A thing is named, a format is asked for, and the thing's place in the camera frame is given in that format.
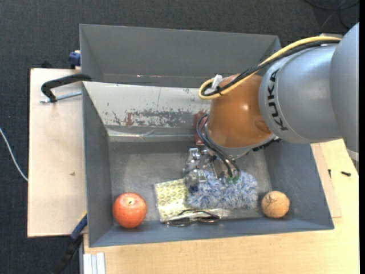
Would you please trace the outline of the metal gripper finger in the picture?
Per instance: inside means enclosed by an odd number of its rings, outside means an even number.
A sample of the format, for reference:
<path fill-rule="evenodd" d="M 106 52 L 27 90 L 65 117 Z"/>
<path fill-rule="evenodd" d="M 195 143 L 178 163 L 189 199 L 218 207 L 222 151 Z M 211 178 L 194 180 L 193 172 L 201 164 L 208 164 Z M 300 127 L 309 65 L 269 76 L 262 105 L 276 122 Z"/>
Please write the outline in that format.
<path fill-rule="evenodd" d="M 206 177 L 203 170 L 191 170 L 184 176 L 184 184 L 189 193 L 197 192 L 199 186 L 205 182 Z"/>
<path fill-rule="evenodd" d="M 201 160 L 201 153 L 198 148 L 190 148 L 188 151 L 187 160 L 185 162 L 185 167 L 183 168 L 183 173 L 187 174 L 192 170 L 198 169 Z"/>

